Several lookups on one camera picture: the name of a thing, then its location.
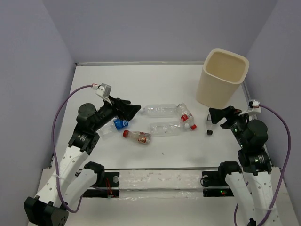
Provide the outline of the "clear bottle blue label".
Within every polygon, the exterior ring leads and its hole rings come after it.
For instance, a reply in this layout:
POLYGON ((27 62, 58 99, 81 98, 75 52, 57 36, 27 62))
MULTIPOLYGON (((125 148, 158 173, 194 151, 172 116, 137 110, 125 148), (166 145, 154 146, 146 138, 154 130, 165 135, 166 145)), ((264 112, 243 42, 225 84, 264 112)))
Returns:
POLYGON ((128 126, 128 121, 126 120, 121 120, 118 118, 115 118, 105 125, 103 125, 98 131, 98 135, 100 136, 101 139, 108 139, 115 134, 117 134, 119 131, 122 129, 126 128, 128 126))

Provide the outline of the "small bottle black cap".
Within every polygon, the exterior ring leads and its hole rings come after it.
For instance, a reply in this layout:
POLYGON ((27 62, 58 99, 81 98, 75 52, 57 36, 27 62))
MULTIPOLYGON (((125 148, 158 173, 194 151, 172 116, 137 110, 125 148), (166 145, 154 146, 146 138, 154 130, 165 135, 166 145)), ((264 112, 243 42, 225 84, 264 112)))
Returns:
POLYGON ((213 134, 213 128, 214 128, 214 125, 211 120, 211 114, 208 114, 207 118, 206 118, 206 134, 208 136, 211 136, 213 134))

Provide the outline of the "small bottle red cap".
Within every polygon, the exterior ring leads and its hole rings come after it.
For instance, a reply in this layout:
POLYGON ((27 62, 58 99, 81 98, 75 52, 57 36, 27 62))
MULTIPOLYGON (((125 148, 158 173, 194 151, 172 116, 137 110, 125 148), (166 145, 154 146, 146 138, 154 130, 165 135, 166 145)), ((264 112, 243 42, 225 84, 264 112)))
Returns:
POLYGON ((139 144, 147 145, 151 141, 151 134, 139 131, 124 130, 123 137, 139 144))

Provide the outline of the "crushed bottle red label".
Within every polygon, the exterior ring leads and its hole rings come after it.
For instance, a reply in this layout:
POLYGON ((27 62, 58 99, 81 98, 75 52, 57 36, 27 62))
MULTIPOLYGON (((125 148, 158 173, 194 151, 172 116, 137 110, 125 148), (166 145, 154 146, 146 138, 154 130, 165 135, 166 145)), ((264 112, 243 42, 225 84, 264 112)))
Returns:
POLYGON ((176 107, 177 114, 179 115, 181 121, 184 124, 188 124, 191 130, 195 130, 197 128, 194 117, 191 114, 190 110, 187 108, 186 104, 181 103, 176 107))

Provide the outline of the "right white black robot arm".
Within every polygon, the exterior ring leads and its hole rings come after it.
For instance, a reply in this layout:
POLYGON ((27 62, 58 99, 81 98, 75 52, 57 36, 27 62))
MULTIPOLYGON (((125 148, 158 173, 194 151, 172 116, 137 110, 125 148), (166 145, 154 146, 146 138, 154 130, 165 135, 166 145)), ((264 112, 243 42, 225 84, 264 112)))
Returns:
POLYGON ((258 101, 250 101, 245 111, 228 106, 209 108, 212 124, 226 121, 221 128, 229 129, 239 144, 238 162, 220 163, 216 173, 220 184, 228 185, 241 211, 245 226, 280 226, 282 222, 275 206, 277 193, 272 188, 272 166, 264 149, 268 128, 260 120, 250 120, 261 112, 258 101))

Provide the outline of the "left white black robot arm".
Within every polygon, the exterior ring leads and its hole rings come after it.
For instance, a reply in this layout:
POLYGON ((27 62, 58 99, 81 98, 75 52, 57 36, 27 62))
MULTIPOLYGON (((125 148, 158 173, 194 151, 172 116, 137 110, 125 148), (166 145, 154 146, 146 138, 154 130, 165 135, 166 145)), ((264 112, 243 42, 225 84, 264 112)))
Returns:
POLYGON ((29 222, 38 226, 63 226, 69 213, 76 213, 82 195, 91 186, 104 181, 104 166, 88 162, 78 176, 76 172, 90 156, 100 136, 98 130, 113 118, 130 121, 141 109, 128 100, 109 98, 100 109, 85 103, 78 109, 77 124, 55 172, 35 197, 28 197, 24 209, 29 222))

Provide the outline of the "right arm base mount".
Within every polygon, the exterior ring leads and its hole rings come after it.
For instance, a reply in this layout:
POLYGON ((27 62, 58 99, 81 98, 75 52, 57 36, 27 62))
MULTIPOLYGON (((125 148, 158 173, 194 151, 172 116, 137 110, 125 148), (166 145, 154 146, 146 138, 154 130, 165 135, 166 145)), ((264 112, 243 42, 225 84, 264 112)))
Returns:
POLYGON ((217 171, 203 171, 200 183, 204 197, 233 197, 234 194, 228 184, 220 179, 217 171))

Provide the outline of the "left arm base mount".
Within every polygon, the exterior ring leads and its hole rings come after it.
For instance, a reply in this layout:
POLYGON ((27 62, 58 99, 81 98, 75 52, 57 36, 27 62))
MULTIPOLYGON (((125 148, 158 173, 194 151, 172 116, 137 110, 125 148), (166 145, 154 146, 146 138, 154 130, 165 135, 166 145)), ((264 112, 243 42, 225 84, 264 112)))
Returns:
POLYGON ((119 178, 118 171, 106 171, 104 179, 87 189, 84 198, 119 198, 119 178))

